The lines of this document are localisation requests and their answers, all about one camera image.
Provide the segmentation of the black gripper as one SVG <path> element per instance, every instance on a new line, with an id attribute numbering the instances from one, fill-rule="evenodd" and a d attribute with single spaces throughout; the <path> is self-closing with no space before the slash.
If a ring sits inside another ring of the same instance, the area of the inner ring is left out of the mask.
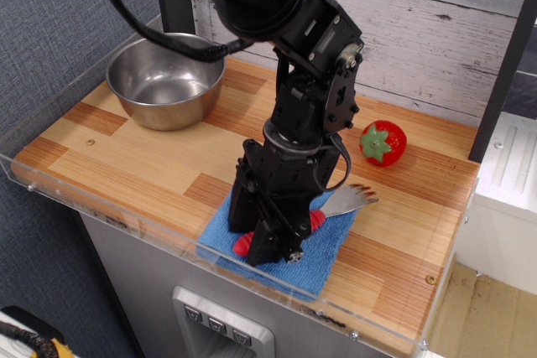
<path id="1" fill-rule="evenodd" d="M 243 145 L 237 161 L 228 213 L 233 233 L 254 231 L 247 264 L 299 262 L 304 256 L 299 237 L 310 235 L 310 202 L 328 190 L 341 157 L 341 137 L 313 143 L 291 143 L 275 135 L 264 143 Z"/>

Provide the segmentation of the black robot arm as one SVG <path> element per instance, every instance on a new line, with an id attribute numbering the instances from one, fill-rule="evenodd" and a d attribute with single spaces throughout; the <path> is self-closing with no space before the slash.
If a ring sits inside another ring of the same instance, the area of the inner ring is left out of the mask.
<path id="1" fill-rule="evenodd" d="M 295 262 L 311 233 L 310 203 L 349 154 L 341 131 L 357 114 L 361 30 L 335 0 L 212 0 L 239 39 L 268 42 L 279 63 L 263 141 L 237 162 L 230 231 L 251 233 L 247 263 Z"/>

